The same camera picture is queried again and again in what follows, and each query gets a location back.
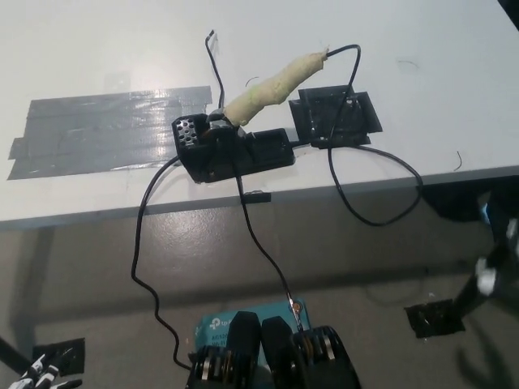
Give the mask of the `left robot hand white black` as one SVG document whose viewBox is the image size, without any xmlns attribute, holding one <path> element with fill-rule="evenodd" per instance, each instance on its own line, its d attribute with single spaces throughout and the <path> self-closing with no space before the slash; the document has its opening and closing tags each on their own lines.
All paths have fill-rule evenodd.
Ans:
<svg viewBox="0 0 519 389">
<path fill-rule="evenodd" d="M 9 389 L 73 389 L 81 387 L 82 379 L 67 380 L 56 383 L 55 380 L 61 373 L 66 353 L 41 354 L 30 367 L 14 381 Z"/>
</svg>

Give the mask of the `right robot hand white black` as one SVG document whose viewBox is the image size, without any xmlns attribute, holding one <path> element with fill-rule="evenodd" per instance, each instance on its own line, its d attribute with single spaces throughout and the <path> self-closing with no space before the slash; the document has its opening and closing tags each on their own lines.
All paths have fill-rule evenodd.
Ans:
<svg viewBox="0 0 519 389">
<path fill-rule="evenodd" d="M 486 258 L 480 257 L 478 259 L 475 264 L 474 275 L 478 291 L 482 295 L 490 296 L 494 293 L 497 274 L 497 270 L 488 264 Z"/>
</svg>

